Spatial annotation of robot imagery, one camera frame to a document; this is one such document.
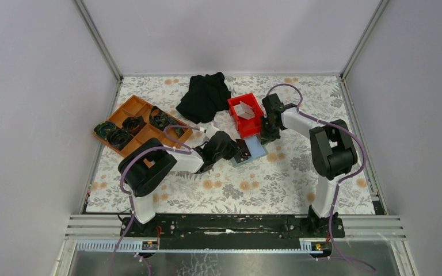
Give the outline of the red plastic bin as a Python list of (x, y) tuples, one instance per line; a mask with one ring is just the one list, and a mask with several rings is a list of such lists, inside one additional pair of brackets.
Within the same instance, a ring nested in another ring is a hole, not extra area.
[(228, 105), (236, 130), (242, 139), (261, 132), (261, 118), (264, 112), (253, 93), (230, 98)]

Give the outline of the credit cards stack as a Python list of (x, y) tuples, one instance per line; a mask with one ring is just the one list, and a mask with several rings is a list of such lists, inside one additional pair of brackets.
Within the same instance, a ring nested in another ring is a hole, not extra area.
[(251, 108), (250, 105), (240, 102), (238, 105), (234, 107), (237, 116), (240, 118), (243, 118), (245, 120), (251, 120), (252, 118), (255, 118), (255, 112)]

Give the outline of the grey-green card holder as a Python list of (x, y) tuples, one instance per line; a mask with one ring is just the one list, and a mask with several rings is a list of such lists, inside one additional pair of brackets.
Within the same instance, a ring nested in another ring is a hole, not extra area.
[(258, 136), (250, 136), (245, 139), (246, 144), (248, 146), (248, 149), (250, 150), (251, 157), (249, 160), (244, 162), (235, 162), (234, 157), (231, 159), (232, 165), (234, 167), (238, 167), (241, 165), (244, 165), (246, 163), (255, 161), (256, 159), (259, 159), (263, 156), (266, 156), (268, 154), (266, 148), (264, 145), (261, 144), (260, 138)]

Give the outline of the wooden divided organizer tray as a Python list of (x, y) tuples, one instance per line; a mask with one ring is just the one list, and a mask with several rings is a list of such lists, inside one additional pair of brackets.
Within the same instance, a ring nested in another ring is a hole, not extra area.
[[(163, 145), (168, 147), (180, 148), (180, 143), (186, 142), (193, 134), (193, 131), (177, 127), (167, 130), (166, 133), (160, 131), (149, 122), (149, 115), (153, 106), (149, 102), (133, 95), (106, 120), (115, 123), (117, 129), (125, 129), (133, 136), (133, 139), (121, 151), (113, 148), (107, 140), (99, 138), (93, 132), (95, 138), (122, 157), (130, 155), (152, 138), (158, 139)], [(180, 125), (186, 125), (186, 123), (178, 119), (176, 120)]]

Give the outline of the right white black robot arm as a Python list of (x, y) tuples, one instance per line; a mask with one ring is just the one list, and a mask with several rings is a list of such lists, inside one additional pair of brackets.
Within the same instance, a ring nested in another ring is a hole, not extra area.
[(310, 206), (307, 229), (316, 237), (329, 229), (327, 218), (336, 210), (335, 195), (339, 176), (349, 175), (357, 163), (353, 135), (343, 120), (324, 122), (302, 113), (295, 104), (283, 104), (276, 94), (262, 99), (266, 115), (261, 117), (260, 140), (262, 144), (280, 138), (280, 132), (293, 130), (310, 140), (313, 167), (319, 174), (315, 200)]

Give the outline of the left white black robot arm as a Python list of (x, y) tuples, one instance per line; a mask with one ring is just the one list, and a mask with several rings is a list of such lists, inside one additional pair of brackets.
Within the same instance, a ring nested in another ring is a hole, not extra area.
[(153, 192), (170, 172), (202, 174), (218, 161), (232, 159), (242, 151), (241, 139), (233, 140), (224, 131), (206, 134), (205, 143), (186, 150), (168, 147), (151, 138), (120, 162), (120, 189), (129, 196), (135, 218), (133, 228), (141, 236), (155, 231)]

